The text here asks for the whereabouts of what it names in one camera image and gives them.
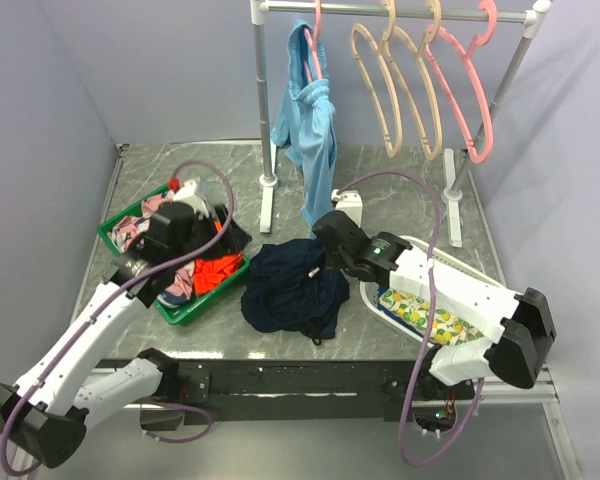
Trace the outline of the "navy blue shorts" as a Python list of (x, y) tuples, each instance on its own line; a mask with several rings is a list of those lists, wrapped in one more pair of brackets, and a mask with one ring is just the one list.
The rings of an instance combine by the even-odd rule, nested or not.
[(265, 244), (253, 257), (241, 312), (261, 333), (298, 332), (319, 346), (335, 337), (339, 310), (349, 298), (348, 281), (326, 267), (319, 240), (293, 239)]

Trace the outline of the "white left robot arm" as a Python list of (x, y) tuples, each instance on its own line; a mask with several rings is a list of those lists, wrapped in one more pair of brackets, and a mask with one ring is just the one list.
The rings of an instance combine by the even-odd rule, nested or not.
[(237, 226), (235, 205), (204, 216), (183, 201), (163, 204), (149, 227), (118, 255), (78, 318), (15, 383), (0, 382), (0, 462), (11, 478), (66, 462), (93, 427), (136, 401), (181, 408), (184, 378), (177, 360), (155, 349), (93, 383), (104, 354), (199, 258), (221, 257)]

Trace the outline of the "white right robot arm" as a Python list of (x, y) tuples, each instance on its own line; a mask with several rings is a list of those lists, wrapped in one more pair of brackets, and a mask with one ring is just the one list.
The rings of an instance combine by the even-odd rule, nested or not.
[(367, 236), (344, 212), (332, 211), (312, 228), (326, 249), (326, 264), (365, 283), (412, 293), (477, 328), (481, 338), (440, 346), (426, 355), (425, 370), (446, 386), (496, 376), (532, 388), (555, 340), (546, 296), (517, 293), (478, 279), (405, 238)]

